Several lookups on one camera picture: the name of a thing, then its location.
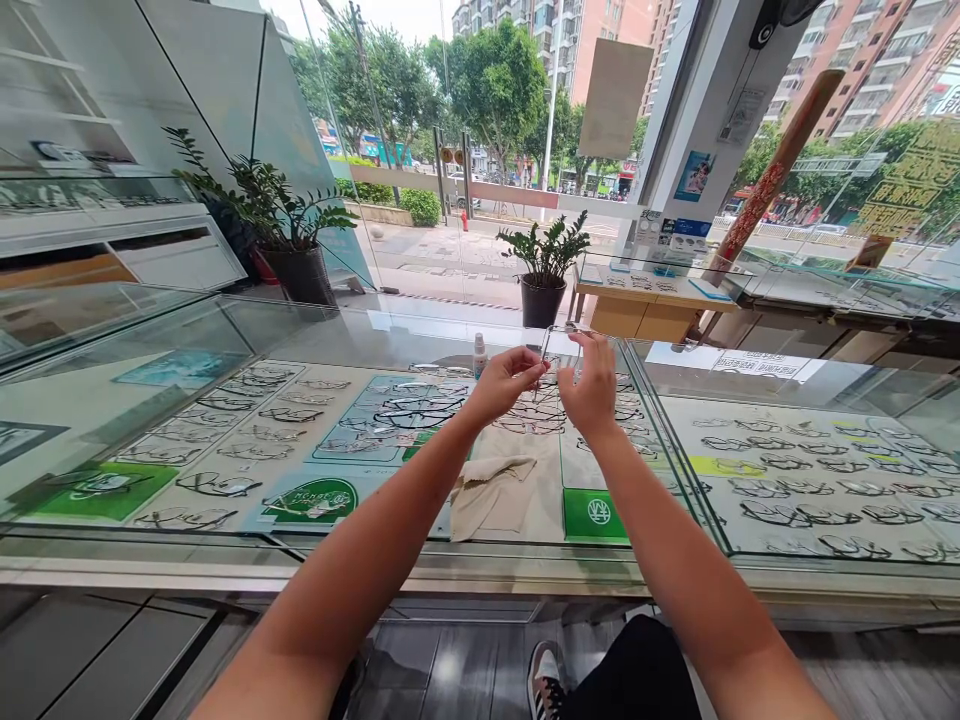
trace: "forearm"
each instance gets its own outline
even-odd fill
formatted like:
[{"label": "forearm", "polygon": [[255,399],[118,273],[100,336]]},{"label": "forearm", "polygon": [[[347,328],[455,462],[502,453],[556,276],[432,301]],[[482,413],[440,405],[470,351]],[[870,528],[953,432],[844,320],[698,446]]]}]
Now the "forearm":
[{"label": "forearm", "polygon": [[619,428],[590,438],[643,577],[696,664],[782,644],[740,575]]},{"label": "forearm", "polygon": [[346,666],[413,568],[480,429],[451,419],[319,544],[248,645]]}]

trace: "high-rise building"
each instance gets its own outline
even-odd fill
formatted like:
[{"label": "high-rise building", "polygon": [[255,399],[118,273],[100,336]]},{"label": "high-rise building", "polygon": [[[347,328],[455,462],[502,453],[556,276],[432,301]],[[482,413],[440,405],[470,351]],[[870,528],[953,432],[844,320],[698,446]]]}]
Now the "high-rise building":
[{"label": "high-rise building", "polygon": [[454,35],[471,35],[505,18],[525,25],[537,43],[547,77],[557,58],[557,86],[574,104],[585,102],[598,38],[635,45],[649,42],[653,5],[648,0],[461,0],[453,14]]},{"label": "high-rise building", "polygon": [[640,103],[640,114],[649,115],[653,110],[653,103],[660,90],[660,76],[663,66],[667,62],[667,55],[673,45],[673,35],[677,28],[677,17],[680,15],[680,0],[659,0],[655,6],[653,2],[647,5],[653,15],[649,35],[644,38],[643,44],[653,48],[653,61],[650,64],[650,75],[647,78],[647,87],[643,92]]},{"label": "high-rise building", "polygon": [[960,4],[949,0],[827,0],[810,17],[764,120],[789,123],[813,79],[827,68],[846,76],[813,137],[841,140],[922,114],[940,74],[938,49],[958,20]]}]

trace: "sky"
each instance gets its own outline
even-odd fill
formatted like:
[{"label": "sky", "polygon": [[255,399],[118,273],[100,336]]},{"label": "sky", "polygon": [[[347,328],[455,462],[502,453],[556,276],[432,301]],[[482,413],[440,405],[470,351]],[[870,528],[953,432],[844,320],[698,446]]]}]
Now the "sky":
[{"label": "sky", "polygon": [[[290,34],[301,40],[309,39],[307,21],[301,10],[301,0],[259,0],[264,10],[273,11],[287,23]],[[334,8],[345,11],[347,0],[329,0]],[[326,19],[317,0],[302,0],[307,20],[314,36],[322,34]],[[446,31],[447,40],[452,38],[453,11],[460,0],[354,0],[360,6],[363,19],[370,25],[388,27],[393,25],[401,37],[409,43],[419,40],[426,43],[431,36],[441,36]]]}]

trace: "white cloth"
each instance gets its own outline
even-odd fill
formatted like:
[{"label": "white cloth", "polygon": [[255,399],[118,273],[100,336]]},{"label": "white cloth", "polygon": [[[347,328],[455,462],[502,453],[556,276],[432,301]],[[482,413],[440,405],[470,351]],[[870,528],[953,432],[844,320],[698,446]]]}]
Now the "white cloth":
[{"label": "white cloth", "polygon": [[469,540],[481,528],[520,532],[535,489],[524,480],[536,464],[529,455],[465,462],[450,495],[450,539]]}]

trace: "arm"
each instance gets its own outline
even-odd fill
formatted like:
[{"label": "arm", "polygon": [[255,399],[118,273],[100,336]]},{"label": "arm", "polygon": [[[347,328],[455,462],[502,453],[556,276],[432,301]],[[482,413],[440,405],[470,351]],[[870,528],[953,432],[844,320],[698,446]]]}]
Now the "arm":
[{"label": "arm", "polygon": [[763,606],[674,500],[614,420],[616,376],[606,338],[575,334],[584,368],[557,373],[567,415],[600,464],[637,563],[721,718],[834,718]]},{"label": "arm", "polygon": [[311,553],[193,717],[327,717],[347,665],[410,574],[470,446],[545,370],[526,348],[491,358],[463,409]]}]

